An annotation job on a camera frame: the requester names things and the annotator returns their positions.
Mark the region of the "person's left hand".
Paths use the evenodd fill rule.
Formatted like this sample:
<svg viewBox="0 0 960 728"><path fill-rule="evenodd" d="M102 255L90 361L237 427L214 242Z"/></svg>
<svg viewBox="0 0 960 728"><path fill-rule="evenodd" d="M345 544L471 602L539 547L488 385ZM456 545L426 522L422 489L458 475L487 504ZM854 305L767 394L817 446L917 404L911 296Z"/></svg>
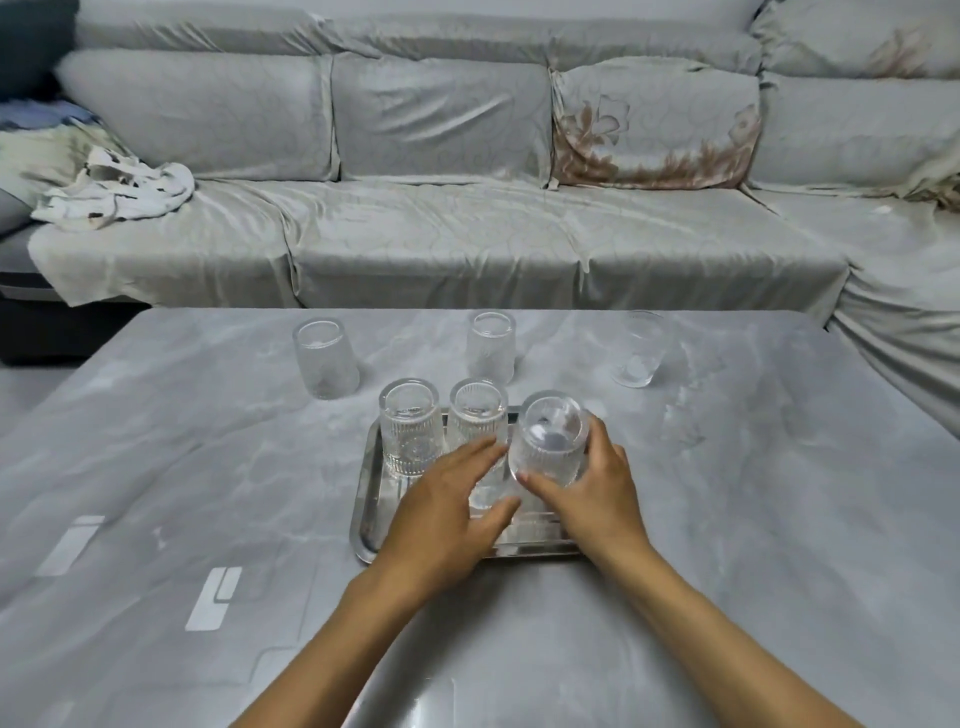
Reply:
<svg viewBox="0 0 960 728"><path fill-rule="evenodd" d="M465 578L489 554L469 552L470 494L506 452L489 436L441 455L403 495L373 567L418 603Z"/></svg>

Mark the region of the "person's left forearm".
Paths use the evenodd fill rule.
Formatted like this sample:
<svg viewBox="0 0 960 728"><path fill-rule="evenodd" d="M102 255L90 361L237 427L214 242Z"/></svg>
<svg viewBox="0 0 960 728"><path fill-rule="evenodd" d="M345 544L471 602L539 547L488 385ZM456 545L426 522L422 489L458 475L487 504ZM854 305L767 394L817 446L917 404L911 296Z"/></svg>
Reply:
<svg viewBox="0 0 960 728"><path fill-rule="evenodd" d="M428 570L406 560L369 566L349 582L318 633L230 728L342 728L434 584Z"/></svg>

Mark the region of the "ribbed clear drinking glass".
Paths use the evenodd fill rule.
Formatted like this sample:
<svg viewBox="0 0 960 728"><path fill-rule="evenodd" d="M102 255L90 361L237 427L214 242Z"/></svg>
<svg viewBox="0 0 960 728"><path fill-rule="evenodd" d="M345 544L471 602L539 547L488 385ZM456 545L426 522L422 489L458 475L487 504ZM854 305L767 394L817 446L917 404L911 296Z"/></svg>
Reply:
<svg viewBox="0 0 960 728"><path fill-rule="evenodd" d="M517 322L505 310L472 311L468 318L465 363L468 375L507 386L517 359Z"/></svg>
<svg viewBox="0 0 960 728"><path fill-rule="evenodd" d="M614 338L612 380L630 389L647 387L664 363L669 344L670 327L664 314L648 310L626 312Z"/></svg>
<svg viewBox="0 0 960 728"><path fill-rule="evenodd" d="M457 382L449 395L445 425L446 450L451 453L477 439L495 437L509 444L509 397L498 383L472 377ZM481 477L469 495L469 516L479 519L507 495L508 460L504 454Z"/></svg>
<svg viewBox="0 0 960 728"><path fill-rule="evenodd" d="M538 473L560 487L574 483L584 461L590 413L572 395L543 390L527 397L510 435L507 456L515 480Z"/></svg>
<svg viewBox="0 0 960 728"><path fill-rule="evenodd" d="M302 321L294 328L293 342L298 370L313 398L335 400L358 390L359 363L342 321L332 317Z"/></svg>
<svg viewBox="0 0 960 728"><path fill-rule="evenodd" d="M378 405L387 466L398 476L419 478L446 450L438 390L423 378L402 378L384 387Z"/></svg>

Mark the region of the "pale floral cloth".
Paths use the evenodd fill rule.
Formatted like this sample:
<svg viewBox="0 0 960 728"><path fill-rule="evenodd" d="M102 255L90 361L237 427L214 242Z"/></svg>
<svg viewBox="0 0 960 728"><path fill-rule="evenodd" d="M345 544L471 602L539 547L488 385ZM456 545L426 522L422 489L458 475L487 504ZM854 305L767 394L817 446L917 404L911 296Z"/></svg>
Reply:
<svg viewBox="0 0 960 728"><path fill-rule="evenodd" d="M97 123L0 130L0 189L32 211L48 189L64 188L75 181L93 147L123 156L132 154Z"/></svg>

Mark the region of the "dark cushion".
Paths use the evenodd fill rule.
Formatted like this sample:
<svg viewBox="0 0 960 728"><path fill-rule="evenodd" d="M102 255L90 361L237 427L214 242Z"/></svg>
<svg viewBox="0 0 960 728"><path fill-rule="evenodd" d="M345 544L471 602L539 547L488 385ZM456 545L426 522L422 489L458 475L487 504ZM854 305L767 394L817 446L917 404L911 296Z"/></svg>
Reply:
<svg viewBox="0 0 960 728"><path fill-rule="evenodd" d="M0 0L0 103L53 98L53 71L75 47L80 0Z"/></svg>

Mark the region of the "person's right forearm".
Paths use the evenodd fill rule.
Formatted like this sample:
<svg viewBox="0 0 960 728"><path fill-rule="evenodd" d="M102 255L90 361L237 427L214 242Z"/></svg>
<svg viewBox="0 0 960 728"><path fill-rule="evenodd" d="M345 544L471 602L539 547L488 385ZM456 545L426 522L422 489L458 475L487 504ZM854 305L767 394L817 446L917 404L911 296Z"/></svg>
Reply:
<svg viewBox="0 0 960 728"><path fill-rule="evenodd" d="M731 621L642 536L579 545L624 592L721 728L865 728Z"/></svg>

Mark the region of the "grey sofa back cushion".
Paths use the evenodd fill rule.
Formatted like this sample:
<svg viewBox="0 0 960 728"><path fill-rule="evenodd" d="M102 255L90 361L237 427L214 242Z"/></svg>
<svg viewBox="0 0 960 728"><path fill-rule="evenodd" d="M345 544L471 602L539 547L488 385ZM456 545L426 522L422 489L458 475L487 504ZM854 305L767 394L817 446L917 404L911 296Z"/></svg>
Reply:
<svg viewBox="0 0 960 728"><path fill-rule="evenodd" d="M330 56L81 50L55 77L152 167L197 179L337 178Z"/></svg>
<svg viewBox="0 0 960 728"><path fill-rule="evenodd" d="M766 72L749 185L960 206L960 79Z"/></svg>
<svg viewBox="0 0 960 728"><path fill-rule="evenodd" d="M342 53L330 91L342 180L548 186L544 66Z"/></svg>

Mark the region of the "person's right hand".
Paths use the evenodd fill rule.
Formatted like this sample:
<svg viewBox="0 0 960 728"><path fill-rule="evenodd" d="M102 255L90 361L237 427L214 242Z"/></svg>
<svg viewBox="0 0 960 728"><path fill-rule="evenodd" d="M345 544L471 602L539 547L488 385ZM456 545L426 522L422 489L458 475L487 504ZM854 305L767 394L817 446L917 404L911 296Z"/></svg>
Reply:
<svg viewBox="0 0 960 728"><path fill-rule="evenodd" d="M566 486L569 512L560 523L599 569L656 557L642 519L637 487L624 448L610 439L602 419L589 415L582 476Z"/></svg>

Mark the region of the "stainless steel tray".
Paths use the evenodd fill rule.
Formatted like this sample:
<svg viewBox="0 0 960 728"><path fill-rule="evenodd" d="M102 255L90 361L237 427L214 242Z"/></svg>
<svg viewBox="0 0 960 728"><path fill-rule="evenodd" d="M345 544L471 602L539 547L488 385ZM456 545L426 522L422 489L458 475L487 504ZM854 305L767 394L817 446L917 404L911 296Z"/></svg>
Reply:
<svg viewBox="0 0 960 728"><path fill-rule="evenodd" d="M533 495L513 477L506 459L490 471L494 498L516 495L522 506L510 526L486 555L491 560L544 560L578 557L581 551L570 539L558 516L535 504ZM356 556L371 564L381 549L402 496L414 478L397 474L386 464L378 419L368 430L365 453L354 501L349 541Z"/></svg>

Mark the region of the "blue cloth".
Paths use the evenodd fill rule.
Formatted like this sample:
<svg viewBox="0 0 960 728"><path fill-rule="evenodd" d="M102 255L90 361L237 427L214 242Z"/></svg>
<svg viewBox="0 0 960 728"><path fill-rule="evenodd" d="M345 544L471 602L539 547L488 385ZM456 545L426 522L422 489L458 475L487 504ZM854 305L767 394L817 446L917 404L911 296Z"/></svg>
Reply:
<svg viewBox="0 0 960 728"><path fill-rule="evenodd" d="M88 109L63 99L0 102L0 132L43 131L65 125L97 124L99 121Z"/></svg>

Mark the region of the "brown floral grey headrest cushion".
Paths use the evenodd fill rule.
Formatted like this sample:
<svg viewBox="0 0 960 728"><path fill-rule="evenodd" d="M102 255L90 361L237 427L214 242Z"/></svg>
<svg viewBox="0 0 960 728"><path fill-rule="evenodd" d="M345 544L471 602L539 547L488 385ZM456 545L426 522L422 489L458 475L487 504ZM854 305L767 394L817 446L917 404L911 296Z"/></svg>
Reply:
<svg viewBox="0 0 960 728"><path fill-rule="evenodd" d="M765 0L749 32L782 76L960 80L960 0Z"/></svg>

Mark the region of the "white cloth with dark spots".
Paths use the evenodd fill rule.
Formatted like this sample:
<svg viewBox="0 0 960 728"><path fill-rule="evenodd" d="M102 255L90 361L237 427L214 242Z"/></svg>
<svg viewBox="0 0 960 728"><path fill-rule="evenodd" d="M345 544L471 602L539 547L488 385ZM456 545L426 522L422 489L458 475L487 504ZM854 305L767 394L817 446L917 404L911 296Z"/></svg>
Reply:
<svg viewBox="0 0 960 728"><path fill-rule="evenodd" d="M195 190L196 180L184 164L154 168L134 156L95 146L72 183L40 195L30 218L66 232L100 230L174 213Z"/></svg>

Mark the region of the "grey covered sofa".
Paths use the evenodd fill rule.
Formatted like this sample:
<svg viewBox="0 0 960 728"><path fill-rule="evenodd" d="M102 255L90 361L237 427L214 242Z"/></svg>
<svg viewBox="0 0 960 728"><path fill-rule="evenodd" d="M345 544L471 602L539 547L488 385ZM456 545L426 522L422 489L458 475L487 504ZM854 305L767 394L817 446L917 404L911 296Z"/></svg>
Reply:
<svg viewBox="0 0 960 728"><path fill-rule="evenodd" d="M764 2L79 0L60 62L348 53L538 65L551 82L658 57L761 86ZM78 105L60 62L45 101ZM339 161L325 181L194 176L174 212L78 232L0 189L0 361L86 360L155 308L793 310L960 438L960 205L754 188L751 164L735 188L647 190L551 171L544 188L344 180Z"/></svg>

